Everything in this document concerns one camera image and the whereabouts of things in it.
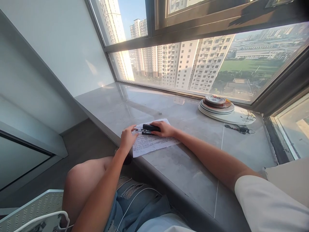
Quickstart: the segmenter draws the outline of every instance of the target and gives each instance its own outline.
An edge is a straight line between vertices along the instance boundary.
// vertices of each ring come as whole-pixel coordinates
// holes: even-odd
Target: paper
[[[167,119],[159,119],[155,121],[165,121],[170,124]],[[150,124],[151,122],[145,122],[136,126],[137,129],[142,129],[143,124]],[[157,135],[140,135],[137,137],[133,145],[133,158],[139,157],[141,155],[147,154],[151,151],[158,150],[161,148],[170,147],[179,144],[180,141],[173,137],[160,137]]]

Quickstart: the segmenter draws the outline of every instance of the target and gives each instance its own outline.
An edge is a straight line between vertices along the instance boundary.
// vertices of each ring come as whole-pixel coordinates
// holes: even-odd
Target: sports field
[[[253,71],[265,72],[267,77],[271,77],[282,65],[274,60],[225,60],[220,68],[221,71],[239,72]]]

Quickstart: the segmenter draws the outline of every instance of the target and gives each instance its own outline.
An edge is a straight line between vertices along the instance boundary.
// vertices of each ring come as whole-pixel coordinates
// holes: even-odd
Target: blue sky
[[[145,0],[118,0],[126,39],[131,39],[130,26],[135,19],[146,18]]]

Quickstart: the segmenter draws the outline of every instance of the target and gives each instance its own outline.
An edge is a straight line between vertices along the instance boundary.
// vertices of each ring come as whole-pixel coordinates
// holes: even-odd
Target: denim shorts
[[[146,221],[171,212],[166,196],[161,196],[151,186],[132,178],[120,177],[112,209],[103,232],[135,232]],[[57,231],[64,231],[58,226]]]

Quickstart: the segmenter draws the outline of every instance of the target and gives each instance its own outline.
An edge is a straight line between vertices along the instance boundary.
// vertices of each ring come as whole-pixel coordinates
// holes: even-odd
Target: hand
[[[171,126],[170,124],[167,124],[165,121],[153,121],[150,123],[151,125],[160,127],[161,132],[158,131],[152,131],[152,134],[159,135],[162,137],[174,137],[176,128]]]
[[[122,131],[121,134],[121,143],[119,149],[126,151],[127,153],[130,151],[131,147],[135,143],[136,138],[138,137],[138,133],[132,134],[136,125],[129,126]]]

